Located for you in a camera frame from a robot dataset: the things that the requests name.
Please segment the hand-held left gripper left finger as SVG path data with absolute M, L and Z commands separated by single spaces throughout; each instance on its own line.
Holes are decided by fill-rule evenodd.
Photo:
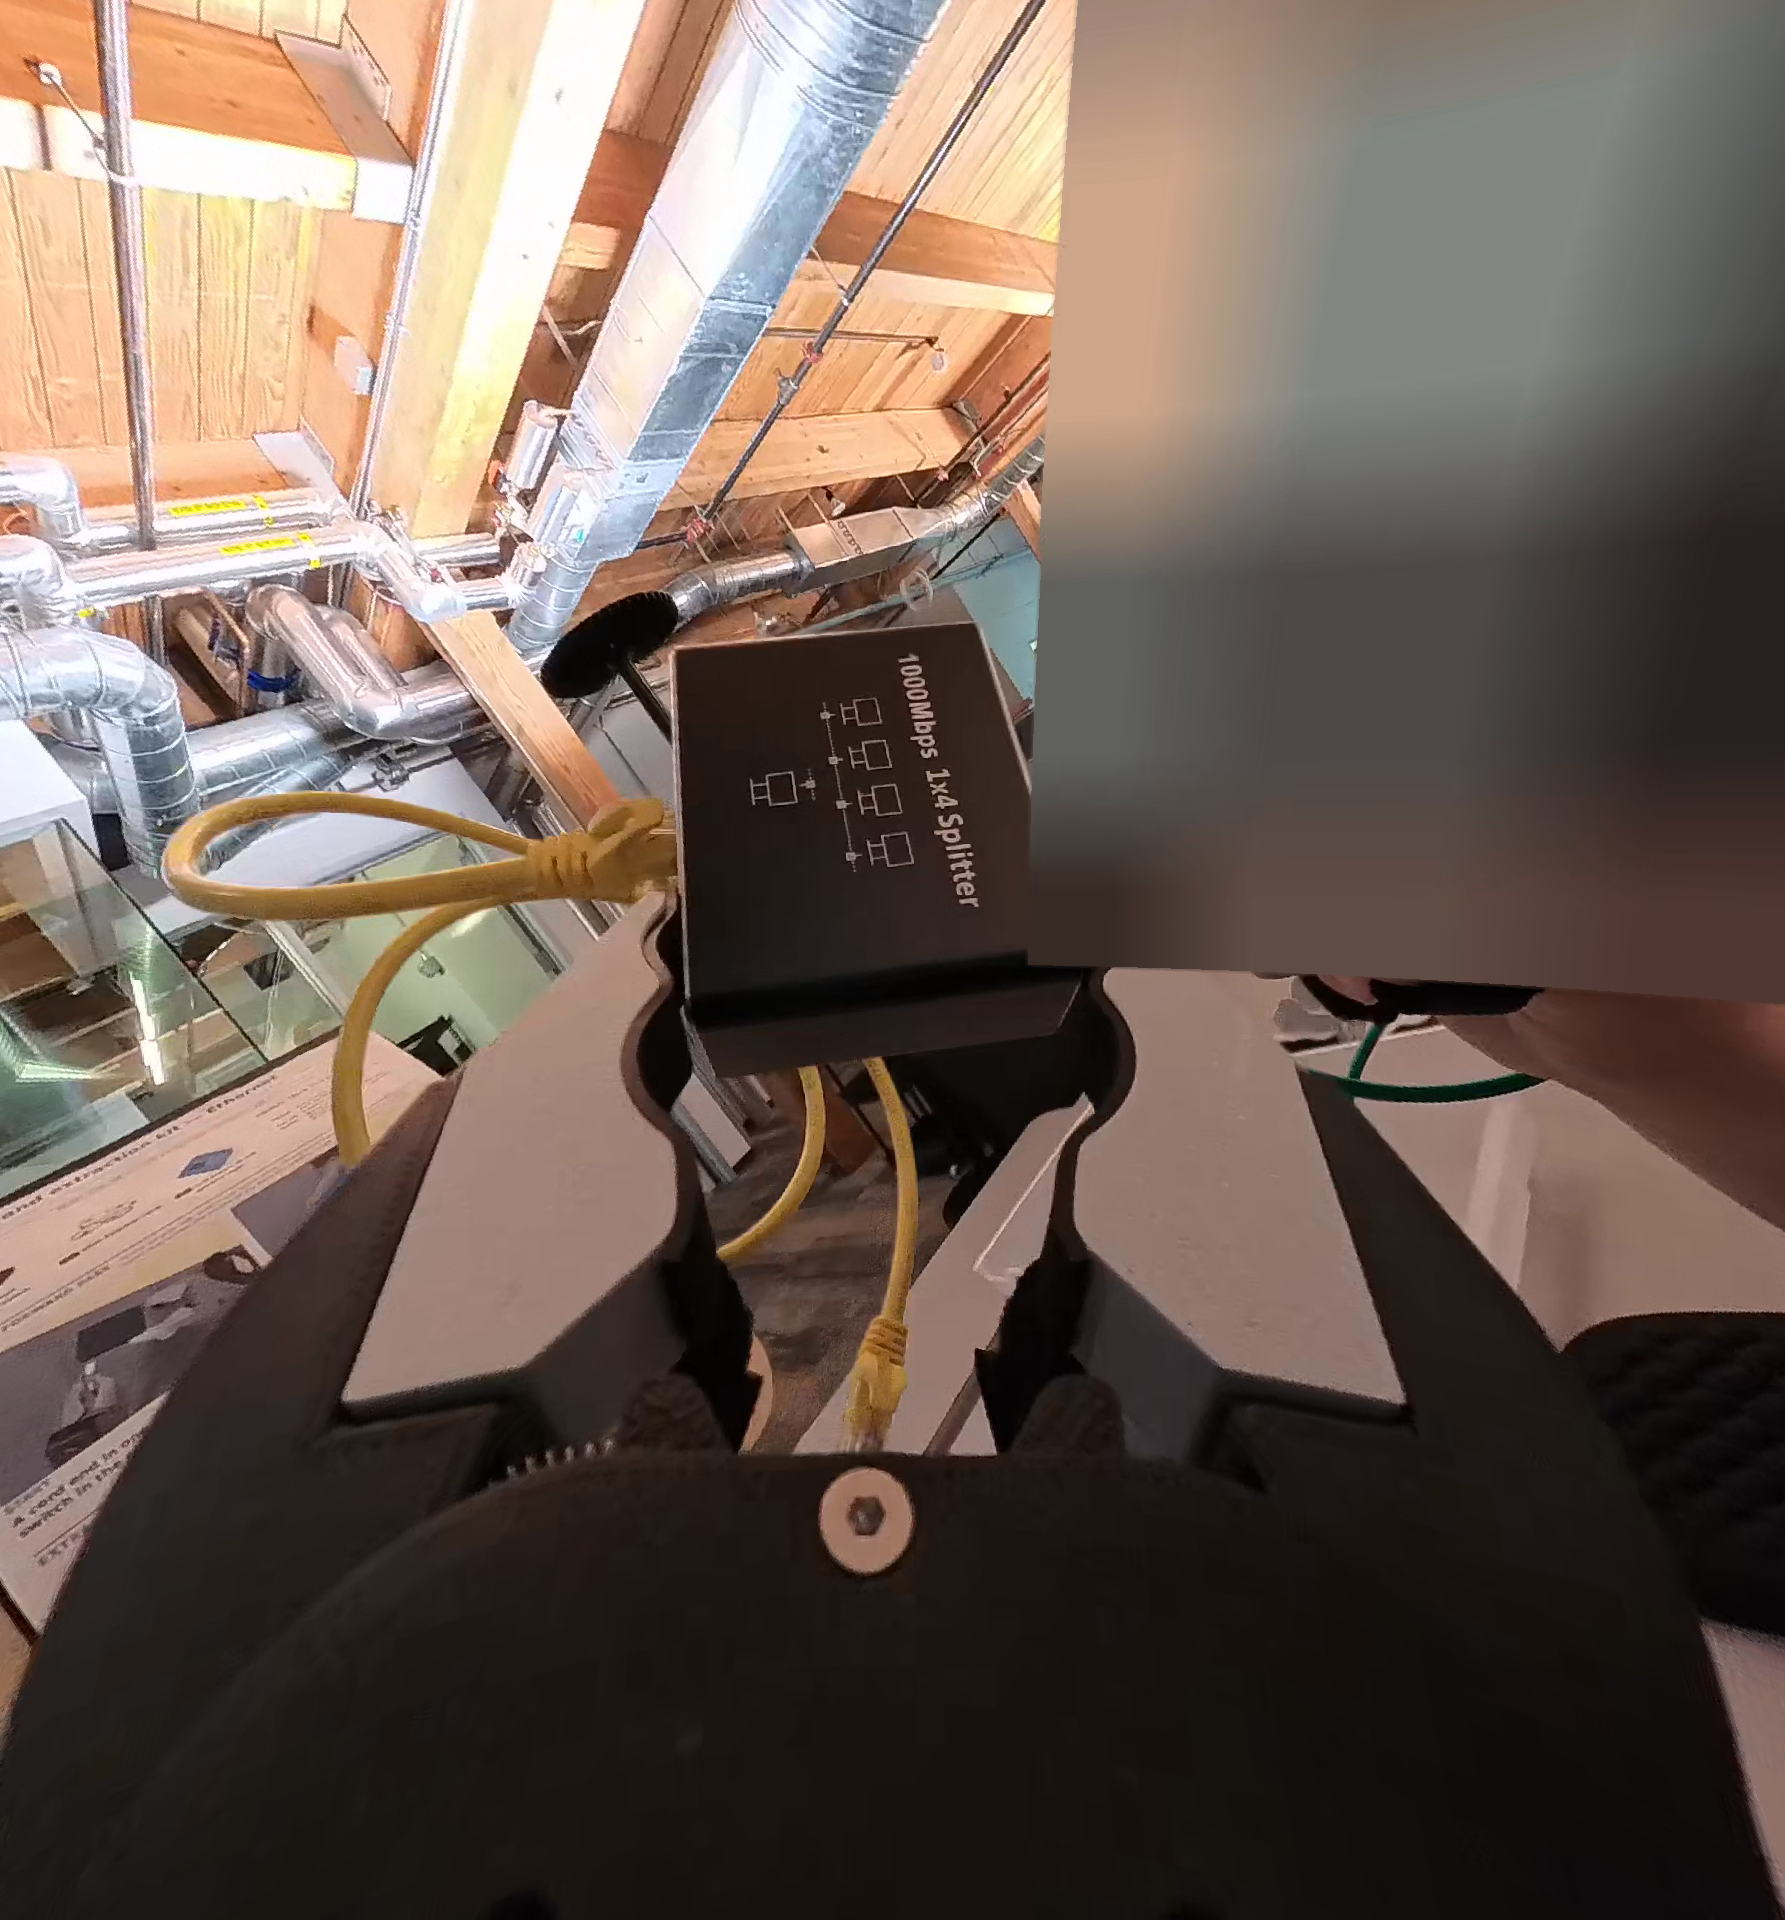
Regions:
M 678 908 L 644 899 L 457 1075 L 350 1413 L 506 1403 L 585 1448 L 676 1371 L 741 1446 L 755 1329 L 671 1117 L 694 1073 L 678 961 Z

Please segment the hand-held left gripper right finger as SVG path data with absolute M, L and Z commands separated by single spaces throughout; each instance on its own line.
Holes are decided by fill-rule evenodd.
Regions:
M 1048 1226 L 979 1352 L 1015 1450 L 1059 1379 L 1115 1397 L 1134 1454 L 1213 1454 L 1242 1407 L 1403 1427 L 1300 1072 L 1223 974 L 1115 969 L 1073 1006 L 1092 1105 Z

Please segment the black ethernet splitter box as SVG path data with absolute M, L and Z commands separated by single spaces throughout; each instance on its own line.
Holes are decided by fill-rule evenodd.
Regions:
M 682 997 L 712 1069 L 1053 1035 L 1028 961 L 1030 778 L 968 622 L 690 644 L 668 659 Z

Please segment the person's right forearm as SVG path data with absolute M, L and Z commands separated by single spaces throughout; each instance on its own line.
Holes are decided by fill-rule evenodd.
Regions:
M 1578 1091 L 1785 1233 L 1785 1003 L 1543 992 L 1444 1026 Z

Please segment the instruction poster board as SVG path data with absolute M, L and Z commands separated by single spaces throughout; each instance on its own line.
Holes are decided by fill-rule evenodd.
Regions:
M 337 1183 L 319 1040 L 217 1091 L 0 1059 L 0 1599 L 39 1627 L 149 1420 Z

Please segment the black round ceiling fixture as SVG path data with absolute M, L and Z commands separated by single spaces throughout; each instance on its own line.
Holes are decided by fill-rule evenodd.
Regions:
M 600 607 L 557 638 L 538 668 L 556 704 L 605 692 L 625 668 L 657 654 L 678 631 L 678 605 L 668 590 L 642 590 Z

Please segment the silver insulated pipe cluster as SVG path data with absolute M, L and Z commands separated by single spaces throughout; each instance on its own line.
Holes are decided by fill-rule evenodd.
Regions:
M 85 506 L 77 476 L 49 454 L 0 454 L 0 508 L 26 534 L 0 534 L 0 722 L 68 717 L 105 775 L 90 808 L 117 818 L 136 863 L 159 867 L 173 830 L 205 803 L 337 778 L 379 743 L 440 744 L 476 704 L 444 675 L 404 680 L 372 644 L 290 581 L 352 565 L 425 625 L 514 605 L 516 547 L 490 534 L 405 541 L 350 517 L 328 492 L 275 489 L 159 508 L 137 524 Z M 244 654 L 301 667 L 298 707 L 192 731 L 183 684 L 146 650 L 111 638 L 111 610 L 152 598 L 244 590 Z

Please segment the metal conduit pipe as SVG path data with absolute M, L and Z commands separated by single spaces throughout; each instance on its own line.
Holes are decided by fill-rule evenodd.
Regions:
M 95 2 L 90 10 L 101 90 L 97 142 L 109 188 L 136 541 L 141 549 L 152 549 L 156 544 L 156 420 L 149 334 L 145 189 L 136 167 L 128 6 L 124 2 Z

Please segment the silver flexible duct branch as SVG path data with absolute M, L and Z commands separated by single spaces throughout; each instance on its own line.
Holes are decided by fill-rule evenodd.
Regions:
M 655 598 L 664 600 L 676 629 L 705 615 L 771 592 L 802 592 L 898 571 L 956 541 L 975 541 L 1007 502 L 1044 467 L 1044 437 L 1036 437 L 991 478 L 973 480 L 937 508 L 896 508 L 806 530 L 789 530 L 782 551 L 709 563 L 675 575 Z

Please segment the silver spiral air duct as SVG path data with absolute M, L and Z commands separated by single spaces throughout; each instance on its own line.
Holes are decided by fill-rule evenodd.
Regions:
M 942 10 L 733 8 L 526 506 L 503 629 L 522 661 L 678 486 Z

